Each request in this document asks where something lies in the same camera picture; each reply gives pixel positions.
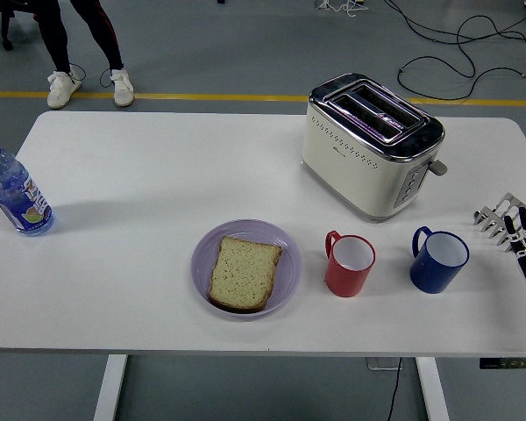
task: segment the toaster lever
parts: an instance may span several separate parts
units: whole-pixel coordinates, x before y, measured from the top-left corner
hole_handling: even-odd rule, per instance
[[[429,170],[434,174],[440,176],[446,174],[448,167],[445,166],[441,161],[434,161],[429,164]]]

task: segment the water bottle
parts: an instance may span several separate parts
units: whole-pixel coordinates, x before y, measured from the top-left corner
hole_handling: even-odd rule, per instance
[[[24,235],[40,235],[54,222],[53,210],[16,157],[0,149],[0,208]]]

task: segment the bread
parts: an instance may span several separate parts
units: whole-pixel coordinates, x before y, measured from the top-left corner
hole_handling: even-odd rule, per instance
[[[255,313],[267,305],[282,248],[222,237],[210,277],[209,301],[234,313]]]

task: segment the white table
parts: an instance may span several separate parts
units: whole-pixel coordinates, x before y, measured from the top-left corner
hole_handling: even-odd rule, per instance
[[[473,225],[508,191],[526,202],[526,139],[507,119],[441,121],[448,173],[370,224],[301,164],[304,116],[45,113],[18,158],[57,221],[26,238],[0,211],[0,350],[526,356],[522,273]],[[292,299],[249,322],[213,311],[189,274],[202,236],[241,218],[282,228],[303,262]],[[472,252],[439,295],[409,280],[421,225],[457,233]],[[376,248],[353,298],[323,283],[333,229]]]

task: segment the toaster vent hole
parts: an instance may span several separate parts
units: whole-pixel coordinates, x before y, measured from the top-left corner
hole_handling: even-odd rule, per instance
[[[344,146],[345,150],[347,150],[350,154],[354,155],[355,157],[360,158],[362,162],[365,162],[369,167],[372,167],[373,169],[378,168],[378,164],[376,162],[373,162],[372,160],[368,159],[359,151],[355,151],[353,146],[349,146],[348,143],[345,143],[342,139],[338,137],[338,135],[334,134],[332,130],[330,130],[328,127],[325,127],[323,123],[321,123],[317,118],[313,116],[312,123],[316,124],[316,126],[319,127],[320,130],[323,130],[326,134],[329,134],[331,139],[335,140],[335,142],[337,142],[340,146]]]

